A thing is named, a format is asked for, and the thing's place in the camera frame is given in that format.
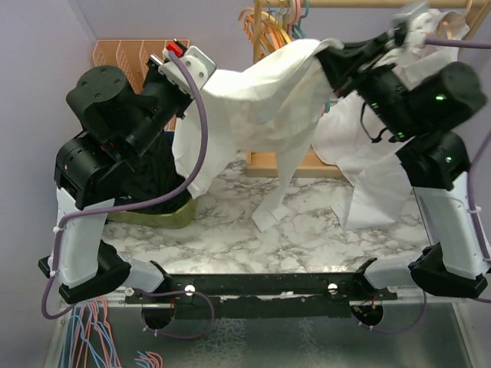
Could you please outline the teal hanger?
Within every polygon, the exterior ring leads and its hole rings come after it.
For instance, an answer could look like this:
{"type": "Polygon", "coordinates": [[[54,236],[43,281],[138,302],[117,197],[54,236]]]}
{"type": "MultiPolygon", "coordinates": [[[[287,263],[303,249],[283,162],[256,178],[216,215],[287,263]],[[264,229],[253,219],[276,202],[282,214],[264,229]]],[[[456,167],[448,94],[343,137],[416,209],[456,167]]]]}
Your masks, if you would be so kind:
{"type": "MultiPolygon", "coordinates": [[[[298,16],[296,23],[292,25],[292,38],[294,40],[307,38],[306,33],[302,30],[302,20],[308,17],[310,12],[310,1],[305,0],[305,11],[298,16]]],[[[323,113],[328,113],[331,107],[331,101],[327,100],[323,113]]]]}

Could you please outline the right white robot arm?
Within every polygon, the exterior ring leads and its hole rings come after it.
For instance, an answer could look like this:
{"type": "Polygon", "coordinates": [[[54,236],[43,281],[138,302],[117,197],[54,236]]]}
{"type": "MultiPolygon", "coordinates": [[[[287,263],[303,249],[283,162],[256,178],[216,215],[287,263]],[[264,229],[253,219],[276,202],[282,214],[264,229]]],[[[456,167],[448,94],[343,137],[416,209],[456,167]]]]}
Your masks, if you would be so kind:
{"type": "Polygon", "coordinates": [[[400,143],[397,158],[414,189],[430,245],[411,258],[371,259],[356,271],[354,294],[415,285],[438,297],[478,298],[487,287],[490,254],[469,189],[471,163],[455,128],[486,102],[479,77],[453,61],[408,88],[385,55],[403,44],[380,34],[316,53],[337,97],[356,92],[400,143]]]}

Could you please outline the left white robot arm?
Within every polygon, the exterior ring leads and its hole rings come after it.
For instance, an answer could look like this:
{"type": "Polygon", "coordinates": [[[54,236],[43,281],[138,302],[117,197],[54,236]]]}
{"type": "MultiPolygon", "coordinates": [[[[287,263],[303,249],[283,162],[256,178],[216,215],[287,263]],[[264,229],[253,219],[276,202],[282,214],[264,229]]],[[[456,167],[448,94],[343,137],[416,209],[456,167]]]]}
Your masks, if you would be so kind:
{"type": "Polygon", "coordinates": [[[158,303],[170,291],[156,262],[125,258],[102,239],[107,209],[162,215],[190,199],[163,131],[191,97],[157,63],[147,64],[140,93],[120,68],[102,65],[83,74],[66,97],[82,130],[56,156],[55,243],[38,264],[68,304],[120,287],[142,290],[158,303]]]}

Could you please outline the pink hanger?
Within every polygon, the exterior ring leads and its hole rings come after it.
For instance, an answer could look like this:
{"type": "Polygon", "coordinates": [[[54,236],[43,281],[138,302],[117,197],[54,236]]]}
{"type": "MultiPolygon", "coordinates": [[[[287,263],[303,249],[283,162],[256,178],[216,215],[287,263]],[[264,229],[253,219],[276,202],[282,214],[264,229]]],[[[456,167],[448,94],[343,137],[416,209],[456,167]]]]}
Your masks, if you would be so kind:
{"type": "Polygon", "coordinates": [[[288,11],[288,14],[285,16],[285,23],[287,26],[286,31],[288,35],[291,36],[292,26],[298,22],[299,17],[301,15],[302,4],[300,0],[290,0],[289,5],[290,5],[290,10],[288,11]]]}

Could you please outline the hung white shirt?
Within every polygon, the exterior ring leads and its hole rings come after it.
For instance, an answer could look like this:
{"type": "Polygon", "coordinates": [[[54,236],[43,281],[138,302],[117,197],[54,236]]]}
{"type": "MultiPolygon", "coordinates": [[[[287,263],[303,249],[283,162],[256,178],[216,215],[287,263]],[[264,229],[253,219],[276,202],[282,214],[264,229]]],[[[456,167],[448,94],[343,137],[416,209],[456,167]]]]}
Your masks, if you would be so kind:
{"type": "MultiPolygon", "coordinates": [[[[455,18],[456,11],[429,9],[414,21],[416,29],[447,38],[440,32],[440,21],[455,18]]],[[[452,27],[453,40],[462,40],[470,31],[466,21],[452,27]]],[[[393,69],[405,87],[416,87],[425,77],[457,60],[458,49],[439,46],[393,50],[384,63],[395,62],[393,69]]],[[[399,219],[411,192],[396,152],[402,143],[390,143],[390,132],[372,143],[360,124],[363,100],[355,92],[337,102],[319,120],[312,146],[318,158],[336,165],[354,187],[351,194],[332,205],[344,230],[391,225],[399,219]]]]}

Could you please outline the yellow hanger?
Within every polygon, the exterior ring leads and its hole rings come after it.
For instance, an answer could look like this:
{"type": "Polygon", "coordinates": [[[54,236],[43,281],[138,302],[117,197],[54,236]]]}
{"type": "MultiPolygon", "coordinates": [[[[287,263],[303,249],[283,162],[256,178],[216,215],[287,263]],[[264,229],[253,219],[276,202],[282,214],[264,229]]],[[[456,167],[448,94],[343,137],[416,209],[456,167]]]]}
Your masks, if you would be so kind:
{"type": "Polygon", "coordinates": [[[282,27],[281,23],[268,12],[262,12],[263,36],[265,46],[270,53],[283,48],[292,42],[287,31],[282,27]]]}

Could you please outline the orange hanger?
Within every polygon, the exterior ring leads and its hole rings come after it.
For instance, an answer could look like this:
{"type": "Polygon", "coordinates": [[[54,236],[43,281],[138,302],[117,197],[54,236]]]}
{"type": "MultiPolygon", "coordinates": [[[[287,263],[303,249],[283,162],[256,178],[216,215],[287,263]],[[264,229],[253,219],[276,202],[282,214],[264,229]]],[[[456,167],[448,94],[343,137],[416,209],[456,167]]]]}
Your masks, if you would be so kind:
{"type": "Polygon", "coordinates": [[[241,10],[239,13],[238,21],[242,26],[242,30],[245,32],[247,38],[252,43],[252,57],[253,62],[257,62],[271,54],[265,46],[265,40],[263,36],[263,23],[262,12],[258,16],[259,23],[255,19],[254,8],[247,7],[241,10]]]}

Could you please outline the wooden hanger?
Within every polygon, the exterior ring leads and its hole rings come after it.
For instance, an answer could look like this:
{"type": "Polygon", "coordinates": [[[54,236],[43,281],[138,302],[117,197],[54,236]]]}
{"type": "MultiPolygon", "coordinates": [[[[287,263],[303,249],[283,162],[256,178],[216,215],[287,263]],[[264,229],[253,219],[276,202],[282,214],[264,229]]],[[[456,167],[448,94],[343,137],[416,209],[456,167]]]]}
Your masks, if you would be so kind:
{"type": "Polygon", "coordinates": [[[447,37],[447,40],[453,40],[453,31],[452,27],[461,21],[465,21],[467,15],[469,14],[471,8],[473,6],[473,0],[466,1],[466,8],[463,14],[458,15],[455,18],[448,17],[447,15],[440,21],[439,29],[443,35],[447,37]]]}

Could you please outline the peach file organizer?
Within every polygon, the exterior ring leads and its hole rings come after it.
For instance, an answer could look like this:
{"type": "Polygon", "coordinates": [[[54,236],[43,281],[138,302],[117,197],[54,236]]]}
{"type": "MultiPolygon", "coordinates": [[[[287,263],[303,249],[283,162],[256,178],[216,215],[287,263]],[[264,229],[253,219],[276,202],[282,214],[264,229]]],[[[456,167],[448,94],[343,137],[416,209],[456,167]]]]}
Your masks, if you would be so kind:
{"type": "Polygon", "coordinates": [[[147,62],[150,55],[161,58],[163,49],[171,42],[176,40],[99,40],[92,58],[96,67],[112,65],[120,68],[134,92],[140,93],[149,70],[147,62]]]}

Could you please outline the black garment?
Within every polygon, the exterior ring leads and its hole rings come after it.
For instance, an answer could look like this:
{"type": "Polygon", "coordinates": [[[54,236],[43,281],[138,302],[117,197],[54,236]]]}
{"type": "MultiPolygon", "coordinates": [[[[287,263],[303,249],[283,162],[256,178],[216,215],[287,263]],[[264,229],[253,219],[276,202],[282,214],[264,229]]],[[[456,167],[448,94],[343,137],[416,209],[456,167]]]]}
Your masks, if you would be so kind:
{"type": "Polygon", "coordinates": [[[144,202],[172,192],[184,182],[176,172],[171,149],[173,134],[162,133],[145,152],[135,172],[125,179],[115,205],[144,202]]]}

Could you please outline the wooden clothes rack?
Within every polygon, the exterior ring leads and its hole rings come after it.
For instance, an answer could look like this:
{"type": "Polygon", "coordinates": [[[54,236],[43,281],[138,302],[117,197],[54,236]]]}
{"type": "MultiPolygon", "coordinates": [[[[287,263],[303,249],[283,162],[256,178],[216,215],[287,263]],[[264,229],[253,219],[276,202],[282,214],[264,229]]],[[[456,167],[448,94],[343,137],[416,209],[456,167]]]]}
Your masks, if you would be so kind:
{"type": "MultiPolygon", "coordinates": [[[[310,1],[310,8],[401,8],[408,4],[408,1],[310,1]]],[[[430,1],[432,8],[453,8],[465,11],[466,1],[430,1]]],[[[279,8],[283,10],[290,7],[289,1],[255,1],[254,13],[257,23],[258,16],[267,8],[279,8]]],[[[466,23],[470,27],[470,32],[466,35],[471,39],[479,29],[480,25],[490,13],[489,1],[473,1],[473,6],[466,17],[466,23]]],[[[277,162],[274,153],[247,152],[245,155],[245,174],[249,177],[276,177],[278,175],[277,162]]],[[[338,167],[323,163],[309,149],[305,158],[295,172],[296,177],[302,178],[341,178],[342,173],[338,167]]]]}

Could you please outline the green laundry basket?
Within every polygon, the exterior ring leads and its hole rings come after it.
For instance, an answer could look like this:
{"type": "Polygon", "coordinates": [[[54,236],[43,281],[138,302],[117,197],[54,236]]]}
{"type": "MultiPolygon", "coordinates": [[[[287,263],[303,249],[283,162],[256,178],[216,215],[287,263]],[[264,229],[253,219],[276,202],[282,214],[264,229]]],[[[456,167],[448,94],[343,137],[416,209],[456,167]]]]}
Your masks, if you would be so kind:
{"type": "Polygon", "coordinates": [[[109,222],[143,225],[154,228],[181,229],[188,226],[195,217],[197,201],[190,199],[175,212],[167,214],[144,214],[139,212],[112,212],[107,216],[109,222]]]}

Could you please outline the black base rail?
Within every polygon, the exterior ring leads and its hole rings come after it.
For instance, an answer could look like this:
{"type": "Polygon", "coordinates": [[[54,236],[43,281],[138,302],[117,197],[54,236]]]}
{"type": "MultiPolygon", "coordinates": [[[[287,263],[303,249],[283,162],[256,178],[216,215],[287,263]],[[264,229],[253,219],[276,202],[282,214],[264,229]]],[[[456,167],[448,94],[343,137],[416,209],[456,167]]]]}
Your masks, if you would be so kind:
{"type": "Polygon", "coordinates": [[[350,304],[394,301],[397,295],[373,288],[362,270],[284,274],[171,274],[165,296],[137,291],[127,304],[183,320],[287,317],[349,317],[350,304]]]}

